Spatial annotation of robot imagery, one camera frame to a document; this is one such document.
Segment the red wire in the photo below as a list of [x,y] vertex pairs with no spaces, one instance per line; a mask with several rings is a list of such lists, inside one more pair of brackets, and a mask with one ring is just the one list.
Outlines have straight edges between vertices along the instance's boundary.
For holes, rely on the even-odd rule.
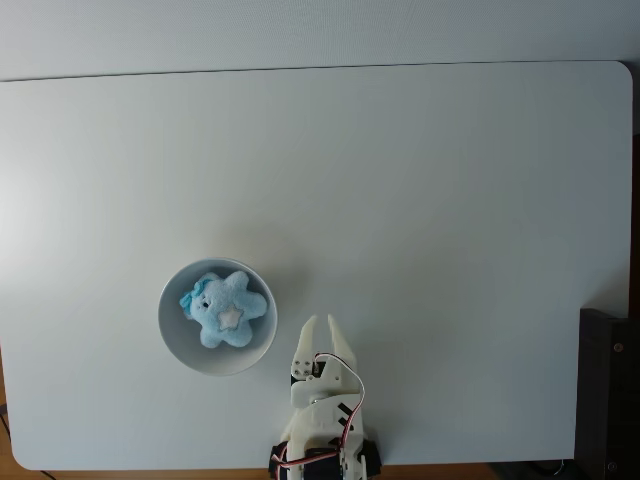
[[344,430],[342,431],[342,437],[340,438],[340,448],[341,448],[347,442],[347,436],[349,435],[349,429],[351,428],[351,423],[353,422],[353,419],[355,418],[356,413],[358,413],[358,410],[360,410],[360,407],[362,406],[362,402],[364,401],[364,393],[365,393],[364,383],[362,383],[362,379],[360,378],[360,376],[349,366],[349,364],[344,360],[342,360],[337,355],[334,355],[333,353],[316,353],[313,361],[315,362],[318,359],[318,357],[330,357],[337,360],[339,363],[344,365],[344,367],[346,367],[347,370],[349,370],[353,375],[355,375],[355,377],[360,382],[360,385],[362,386],[362,398],[360,398],[360,401],[356,405],[356,408],[353,409],[353,412],[351,412],[351,415],[349,415],[349,417],[347,418],[347,423],[345,423]]

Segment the table surface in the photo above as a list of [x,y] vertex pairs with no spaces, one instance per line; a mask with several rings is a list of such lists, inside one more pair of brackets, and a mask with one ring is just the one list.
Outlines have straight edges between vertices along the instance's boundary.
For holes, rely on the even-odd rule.
[[[0,169],[0,339],[32,469],[265,466],[300,327],[329,312],[383,462],[569,458],[579,309],[627,308],[615,62],[5,83]],[[272,348],[232,377],[189,370],[157,325],[166,281],[208,256],[278,301]]]

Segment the blue plush toy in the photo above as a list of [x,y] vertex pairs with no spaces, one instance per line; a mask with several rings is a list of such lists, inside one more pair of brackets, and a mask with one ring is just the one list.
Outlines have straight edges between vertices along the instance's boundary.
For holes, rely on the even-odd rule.
[[244,347],[251,341],[249,320],[267,312],[267,301],[259,293],[249,292],[248,283],[249,277],[242,271],[224,280],[207,273],[180,299],[187,318],[202,325],[202,345],[214,348],[224,341],[233,347]]

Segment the cable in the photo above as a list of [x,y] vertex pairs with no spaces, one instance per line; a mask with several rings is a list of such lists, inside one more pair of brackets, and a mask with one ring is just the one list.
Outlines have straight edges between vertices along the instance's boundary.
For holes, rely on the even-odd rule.
[[316,353],[316,356],[314,357],[314,362],[321,357],[333,358],[334,360],[340,362],[344,368],[349,370],[349,372],[351,372],[358,379],[358,381],[360,382],[360,386],[362,387],[362,397],[360,397],[360,401],[356,405],[356,408],[353,409],[353,412],[351,412],[351,415],[349,415],[349,418],[347,418],[347,423],[344,425],[344,430],[342,431],[342,438],[340,439],[340,446],[339,446],[339,448],[342,448],[347,443],[347,436],[349,435],[351,422],[353,422],[353,419],[355,418],[356,413],[358,413],[358,410],[360,410],[360,407],[362,406],[362,402],[364,401],[364,394],[365,394],[364,383],[362,382],[362,379],[360,378],[360,376],[355,372],[355,370],[353,370],[349,365],[347,365],[347,362],[342,360],[337,355],[334,355],[333,353]]
[[538,475],[541,475],[543,477],[559,477],[564,473],[564,470],[566,468],[566,464],[564,463],[564,460],[560,460],[560,465],[558,465],[558,468],[550,468],[550,469],[542,468],[536,462],[527,462],[527,464],[529,465],[531,470],[533,470]]
[[351,412],[351,415],[349,415],[349,417],[347,418],[347,422],[345,423],[344,430],[342,431],[342,436],[340,437],[340,443],[338,444],[338,449],[336,451],[327,452],[327,453],[321,453],[321,454],[313,455],[313,456],[310,456],[310,457],[304,457],[304,458],[300,458],[298,460],[291,460],[291,461],[284,461],[283,462],[285,452],[287,451],[287,445],[285,444],[285,446],[282,448],[282,451],[280,452],[279,456],[275,455],[275,454],[273,454],[271,456],[271,459],[276,462],[276,480],[280,480],[280,469],[281,468],[290,468],[290,467],[293,467],[293,466],[296,466],[296,465],[306,465],[308,463],[317,462],[317,461],[320,461],[320,460],[325,460],[327,458],[335,457],[336,455],[338,455],[340,453],[340,450],[347,443],[347,437],[349,435],[349,430],[351,428],[351,423],[353,422],[353,419],[355,418],[356,413],[358,413],[358,410],[360,410],[360,407],[362,406],[362,402],[364,401],[364,394],[365,394],[364,383],[362,382],[362,379],[360,378],[360,376],[355,372],[355,370],[353,370],[347,364],[347,362],[342,360],[337,355],[334,355],[333,353],[317,353],[315,355],[315,357],[313,358],[313,362],[315,363],[318,358],[323,358],[323,357],[333,358],[334,360],[339,362],[344,368],[346,368],[350,373],[352,373],[358,379],[358,382],[360,382],[360,386],[362,387],[362,397],[360,397],[360,401],[358,402],[356,407]]
[[[7,432],[7,437],[9,437],[9,442],[11,442],[11,430],[9,430],[9,425],[7,425],[7,421],[4,419],[3,415],[0,415],[0,419],[2,420],[2,426],[4,427],[5,431]],[[40,473],[43,474],[45,477],[50,478],[51,480],[56,480],[56,477],[51,475],[49,472],[45,472],[44,470],[40,470]]]
[[5,431],[7,432],[7,437],[9,437],[9,442],[11,442],[11,432],[9,431],[9,425],[7,425],[7,422],[5,421],[4,417],[2,415],[0,415],[0,419],[2,419],[2,426],[4,427]]

